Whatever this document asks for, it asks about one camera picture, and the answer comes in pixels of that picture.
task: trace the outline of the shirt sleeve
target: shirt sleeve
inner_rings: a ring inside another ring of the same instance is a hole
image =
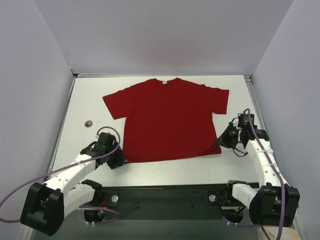
[[[229,90],[202,86],[201,94],[204,104],[216,114],[226,114]]]
[[[113,119],[125,118],[132,111],[132,94],[130,87],[102,98]]]

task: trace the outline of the gray wall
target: gray wall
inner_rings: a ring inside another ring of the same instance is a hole
[[[74,73],[252,74],[293,0],[35,0]]]
[[[320,236],[319,13],[319,0],[295,0],[253,74],[277,162],[300,191],[310,240]]]
[[[0,1],[0,199],[43,174],[73,80],[32,0]],[[19,219],[27,188],[0,209]],[[0,223],[1,240],[21,239],[20,223]]]

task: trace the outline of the shirt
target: shirt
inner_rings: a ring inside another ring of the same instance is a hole
[[[114,119],[126,117],[123,152],[141,163],[220,154],[212,112],[226,114],[228,96],[180,78],[150,79],[103,101]]]

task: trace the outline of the small round object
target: small round object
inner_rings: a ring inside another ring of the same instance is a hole
[[[113,195],[111,197],[111,201],[114,202],[114,203],[118,202],[118,199],[119,199],[119,197],[117,195]]]
[[[215,195],[210,195],[209,196],[209,201],[210,202],[214,202],[216,200],[216,196]]]
[[[86,121],[86,122],[84,123],[84,125],[85,125],[87,128],[91,127],[92,124],[93,124],[93,122],[90,121],[90,120],[88,120],[88,121]]]

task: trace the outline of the white table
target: white table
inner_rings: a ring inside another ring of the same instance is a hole
[[[179,78],[208,87],[229,89],[227,114],[213,114],[217,137],[232,118],[246,108],[255,113],[245,79],[232,76],[178,76]],[[114,120],[102,97],[115,93],[154,76],[77,78],[71,95],[53,169],[69,165],[79,152],[96,140],[100,127],[117,129],[123,139],[125,118]],[[173,76],[159,76],[158,80],[169,81]],[[88,120],[91,127],[85,127]],[[260,126],[258,118],[255,124]],[[130,163],[114,170],[104,164],[86,176],[105,187],[224,184],[228,180],[258,182],[249,156],[239,158],[231,149],[222,148],[222,154],[159,162]]]

